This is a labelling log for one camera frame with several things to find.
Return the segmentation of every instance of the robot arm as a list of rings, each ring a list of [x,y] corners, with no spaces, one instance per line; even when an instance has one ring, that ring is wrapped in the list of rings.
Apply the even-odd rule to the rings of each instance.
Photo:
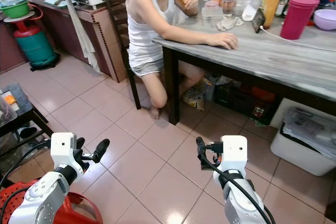
[[[57,210],[69,193],[70,185],[82,178],[89,164],[82,160],[100,162],[110,141],[103,140],[93,154],[83,154],[84,139],[76,140],[73,133],[54,133],[50,154],[55,170],[33,184],[22,204],[13,212],[9,224],[53,223]]]
[[[243,136],[222,136],[221,142],[205,145],[202,138],[198,137],[196,142],[201,169],[215,170],[214,180],[223,189],[225,215],[229,222],[232,224],[271,223],[264,213],[263,201],[254,191],[252,182],[245,179],[246,138]],[[217,157],[214,157],[215,164],[211,164],[206,159],[206,150],[217,153]]]

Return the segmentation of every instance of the woman's arm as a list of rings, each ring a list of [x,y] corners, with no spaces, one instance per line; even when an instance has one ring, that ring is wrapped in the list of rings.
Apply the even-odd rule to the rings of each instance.
[[[136,10],[146,24],[151,26],[161,37],[186,44],[208,44],[223,46],[227,49],[237,48],[237,38],[233,34],[204,34],[172,26],[159,14],[152,0],[129,0],[128,9]]]
[[[183,5],[180,1],[174,0],[175,5],[177,5],[181,11],[185,13],[187,16],[195,16],[198,13],[198,0],[186,0],[185,5]]]

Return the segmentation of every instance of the pink plastic pitcher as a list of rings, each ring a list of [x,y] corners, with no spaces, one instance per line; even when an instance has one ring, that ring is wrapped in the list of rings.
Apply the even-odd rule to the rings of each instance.
[[[288,13],[280,36],[285,39],[300,38],[319,0],[290,0]]]

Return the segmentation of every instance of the green bowl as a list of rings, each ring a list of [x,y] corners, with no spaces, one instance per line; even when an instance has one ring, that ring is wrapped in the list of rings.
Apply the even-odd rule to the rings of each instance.
[[[29,13],[28,2],[24,1],[17,5],[0,7],[0,10],[4,12],[4,14],[9,18],[20,18]]]

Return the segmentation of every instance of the woman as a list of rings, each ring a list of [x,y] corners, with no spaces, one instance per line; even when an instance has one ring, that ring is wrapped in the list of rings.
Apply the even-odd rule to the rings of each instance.
[[[186,15],[194,16],[198,12],[198,0],[127,0],[129,25],[129,60],[133,72],[145,84],[151,98],[150,115],[159,118],[159,109],[167,103],[167,94],[160,78],[163,70],[162,47],[152,39],[160,35],[164,39],[186,44],[208,44],[223,46],[226,49],[237,48],[237,38],[233,34],[203,34],[172,26],[174,5]],[[184,75],[180,84],[180,96],[197,84],[204,71],[196,66],[179,62],[179,72]]]

